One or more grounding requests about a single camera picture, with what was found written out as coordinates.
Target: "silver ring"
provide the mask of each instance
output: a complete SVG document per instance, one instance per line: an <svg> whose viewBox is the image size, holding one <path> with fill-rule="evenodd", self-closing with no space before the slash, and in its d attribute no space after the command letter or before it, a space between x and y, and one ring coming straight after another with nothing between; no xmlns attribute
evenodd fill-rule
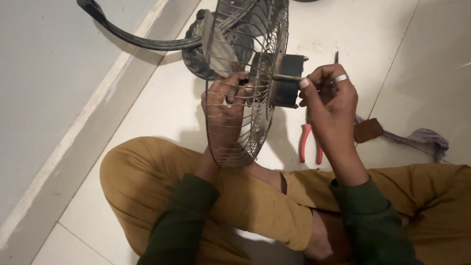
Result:
<svg viewBox="0 0 471 265"><path fill-rule="evenodd" d="M334 81L335 83L338 83L338 82L340 82L340 81L347 80L347 79L349 79L349 75L344 74L344 75L338 76L338 77L335 78L333 81Z"/></svg>

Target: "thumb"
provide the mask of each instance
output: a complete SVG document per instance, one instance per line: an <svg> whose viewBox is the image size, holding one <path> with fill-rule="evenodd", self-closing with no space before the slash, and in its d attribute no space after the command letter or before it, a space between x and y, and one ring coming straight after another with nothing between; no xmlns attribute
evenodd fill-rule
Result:
<svg viewBox="0 0 471 265"><path fill-rule="evenodd" d="M319 97L317 88L308 78L303 78L299 81L299 88L301 90L300 98L302 101L299 103L300 107L308 108L324 108L324 104Z"/></svg>

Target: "white tiled floor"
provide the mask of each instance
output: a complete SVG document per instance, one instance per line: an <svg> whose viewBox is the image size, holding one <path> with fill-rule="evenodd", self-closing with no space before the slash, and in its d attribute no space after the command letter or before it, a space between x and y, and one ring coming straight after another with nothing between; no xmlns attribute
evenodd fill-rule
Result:
<svg viewBox="0 0 471 265"><path fill-rule="evenodd" d="M203 0L199 8L214 10L215 1ZM339 50L340 63L359 93L360 116L368 118L371 113L386 130L404 136L420 127L435 130L450 141L447 162L470 164L469 14L469 0L291 1L288 52L309 57L304 66L307 75L317 66L332 63ZM169 53L104 154L121 142L143 135L165 137L184 147L204 150L206 135L199 102L204 86L203 80L186 69L179 52ZM306 164L297 161L303 123L303 109L277 109L257 162L273 169L317 168L314 156L308 156ZM314 154L313 141L308 138L307 154ZM383 139L359 144L357 149L367 167L431 162L431 156L419 149ZM138 257L127 244L101 191L98 168L102 157L34 265L136 263ZM330 169L326 159L320 168ZM283 258L254 260L260 264L302 263L299 253L276 244L273 248L276 250L272 253L285 251ZM262 252L270 253L270 248Z"/></svg>

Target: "knee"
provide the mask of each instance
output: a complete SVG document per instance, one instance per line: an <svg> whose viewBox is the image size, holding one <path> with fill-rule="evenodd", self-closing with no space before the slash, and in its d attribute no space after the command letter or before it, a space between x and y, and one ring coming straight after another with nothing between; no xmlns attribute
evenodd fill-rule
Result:
<svg viewBox="0 0 471 265"><path fill-rule="evenodd" d="M138 165L153 165L152 152L158 152L164 139L143 136L128 140L109 150L100 165L100 181L105 188L113 182L126 178L126 171Z"/></svg>

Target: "metal wire grill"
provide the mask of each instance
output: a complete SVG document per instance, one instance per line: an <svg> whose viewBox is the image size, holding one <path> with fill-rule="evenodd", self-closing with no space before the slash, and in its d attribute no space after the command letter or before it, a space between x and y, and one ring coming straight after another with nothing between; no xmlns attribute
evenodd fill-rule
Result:
<svg viewBox="0 0 471 265"><path fill-rule="evenodd" d="M277 58L286 47L288 1L219 0L214 17L213 26L220 29L225 39L211 37L207 60L230 60L231 69L212 70L220 75L239 74L242 81L235 85L224 79L215 80L214 84L206 82L206 131L215 161L222 167L241 167L257 157L271 126L274 106L268 99ZM241 45L228 39L228 33L250 36L253 45ZM239 46L251 59L235 61L234 57L212 53L215 45L227 44ZM241 90L244 79L251 85ZM208 101L214 97L219 99L216 104Z"/></svg>

